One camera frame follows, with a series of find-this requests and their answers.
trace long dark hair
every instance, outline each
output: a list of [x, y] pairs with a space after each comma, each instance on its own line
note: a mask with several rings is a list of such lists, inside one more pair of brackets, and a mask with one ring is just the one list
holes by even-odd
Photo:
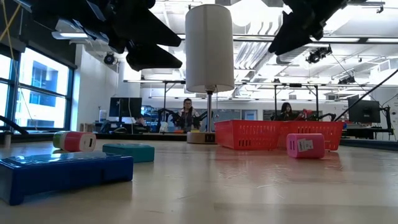
[[[183, 104], [184, 104], [184, 106], [183, 106], [184, 112], [185, 112], [185, 102], [187, 102], [187, 101], [191, 102], [191, 104], [192, 104], [192, 100], [191, 99], [189, 99], [189, 98], [185, 99], [184, 102], [183, 102]], [[192, 114], [192, 110], [193, 110], [193, 106], [191, 105], [191, 108], [189, 108], [189, 113], [190, 114]]]
[[[290, 111], [289, 112], [286, 111], [287, 106], [290, 107]], [[291, 113], [293, 113], [292, 110], [293, 110], [293, 108], [292, 108], [292, 105], [290, 105], [290, 103], [284, 103], [284, 104], [282, 104], [282, 108], [280, 109], [280, 113], [285, 113], [286, 112], [286, 113], [291, 114]]]

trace wooden table surface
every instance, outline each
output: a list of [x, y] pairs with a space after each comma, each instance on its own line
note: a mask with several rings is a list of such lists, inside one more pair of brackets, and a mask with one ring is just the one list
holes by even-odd
[[[104, 143], [139, 141], [98, 141]], [[141, 142], [155, 162], [132, 182], [0, 201], [0, 223], [375, 224], [398, 220], [398, 154], [341, 146], [320, 160], [283, 151], [237, 152], [185, 142]], [[49, 154], [51, 142], [13, 144], [0, 157]]]

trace blue box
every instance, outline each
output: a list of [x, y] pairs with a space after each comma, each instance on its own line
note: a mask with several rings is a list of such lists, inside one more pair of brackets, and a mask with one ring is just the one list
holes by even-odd
[[130, 156], [103, 152], [0, 159], [0, 197], [9, 205], [18, 205], [26, 195], [131, 181], [133, 165]]
[[145, 144], [105, 144], [102, 151], [132, 156], [134, 162], [152, 162], [155, 159], [155, 148]]

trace teal box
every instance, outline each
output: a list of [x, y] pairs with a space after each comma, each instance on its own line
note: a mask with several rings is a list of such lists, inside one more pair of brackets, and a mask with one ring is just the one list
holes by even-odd
[[145, 144], [104, 144], [102, 151], [123, 156], [132, 156], [134, 163], [153, 162], [155, 148]]

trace white label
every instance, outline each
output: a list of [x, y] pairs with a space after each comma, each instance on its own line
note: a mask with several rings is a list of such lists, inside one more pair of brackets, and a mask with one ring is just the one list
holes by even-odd
[[297, 149], [299, 152], [305, 152], [310, 149], [313, 149], [312, 140], [305, 140], [305, 139], [297, 140]]

